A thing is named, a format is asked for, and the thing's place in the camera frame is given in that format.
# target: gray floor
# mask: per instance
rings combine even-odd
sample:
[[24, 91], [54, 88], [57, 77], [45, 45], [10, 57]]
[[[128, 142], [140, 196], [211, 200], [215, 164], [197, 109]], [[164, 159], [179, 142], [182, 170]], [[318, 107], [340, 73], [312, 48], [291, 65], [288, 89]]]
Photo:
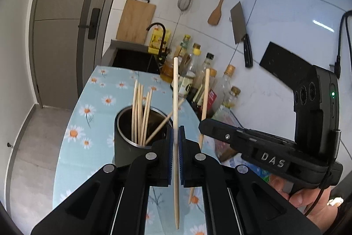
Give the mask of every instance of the gray floor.
[[24, 235], [52, 209], [56, 164], [71, 114], [38, 108], [21, 140], [11, 178], [10, 208]]

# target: human hand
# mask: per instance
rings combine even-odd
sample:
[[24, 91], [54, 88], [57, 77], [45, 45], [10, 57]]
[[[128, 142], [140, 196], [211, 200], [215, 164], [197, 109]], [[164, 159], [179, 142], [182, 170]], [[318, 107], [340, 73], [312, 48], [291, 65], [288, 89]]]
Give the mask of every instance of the human hand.
[[[282, 179], [276, 175], [270, 175], [269, 184], [280, 193], [286, 200], [288, 200], [296, 208], [307, 206], [304, 212], [310, 208], [315, 199], [317, 198], [320, 189], [301, 189], [297, 191], [291, 197], [289, 194], [282, 191], [286, 183], [285, 179]], [[324, 233], [334, 222], [337, 216], [337, 207], [327, 205], [329, 201], [329, 196], [331, 192], [331, 187], [325, 189], [323, 195], [319, 199], [317, 205], [309, 213], [307, 218], [312, 221], [319, 229]]]

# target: cleaver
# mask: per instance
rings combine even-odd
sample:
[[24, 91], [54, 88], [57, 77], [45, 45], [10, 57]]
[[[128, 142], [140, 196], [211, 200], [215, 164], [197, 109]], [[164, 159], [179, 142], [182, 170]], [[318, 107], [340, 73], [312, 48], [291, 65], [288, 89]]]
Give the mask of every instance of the cleaver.
[[243, 41], [245, 66], [246, 68], [251, 68], [253, 67], [252, 48], [246, 29], [246, 22], [244, 20], [241, 2], [239, 2], [233, 7], [233, 9], [231, 9], [231, 21], [235, 43], [238, 44], [239, 42]]

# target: light blue tablecloth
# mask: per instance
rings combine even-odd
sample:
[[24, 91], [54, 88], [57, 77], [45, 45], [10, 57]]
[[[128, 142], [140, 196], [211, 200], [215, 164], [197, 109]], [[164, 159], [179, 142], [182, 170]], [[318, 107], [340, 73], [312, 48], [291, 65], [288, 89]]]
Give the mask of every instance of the light blue tablecloth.
[[[97, 67], [86, 84], [72, 113], [57, 163], [53, 209], [114, 156], [114, 120], [132, 104], [134, 82], [144, 85], [144, 96], [154, 90], [151, 106], [164, 114], [172, 111], [172, 91], [159, 75], [122, 68]], [[199, 121], [190, 105], [179, 110], [179, 125], [186, 138], [198, 141]], [[204, 142], [203, 153], [216, 158], [212, 143]], [[189, 189], [180, 187], [180, 229], [175, 229], [172, 186], [150, 189], [145, 234], [205, 235], [201, 188], [195, 189], [188, 204]]]

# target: door handle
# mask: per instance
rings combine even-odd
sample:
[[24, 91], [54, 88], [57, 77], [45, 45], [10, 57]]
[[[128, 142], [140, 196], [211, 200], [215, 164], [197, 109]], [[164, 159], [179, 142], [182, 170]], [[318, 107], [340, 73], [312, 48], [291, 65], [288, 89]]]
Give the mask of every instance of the door handle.
[[90, 24], [78, 25], [79, 28], [85, 28], [85, 29], [89, 28], [88, 39], [94, 39], [96, 36], [96, 27], [98, 25], [99, 14], [100, 14], [100, 8], [93, 8], [92, 15], [90, 17]]

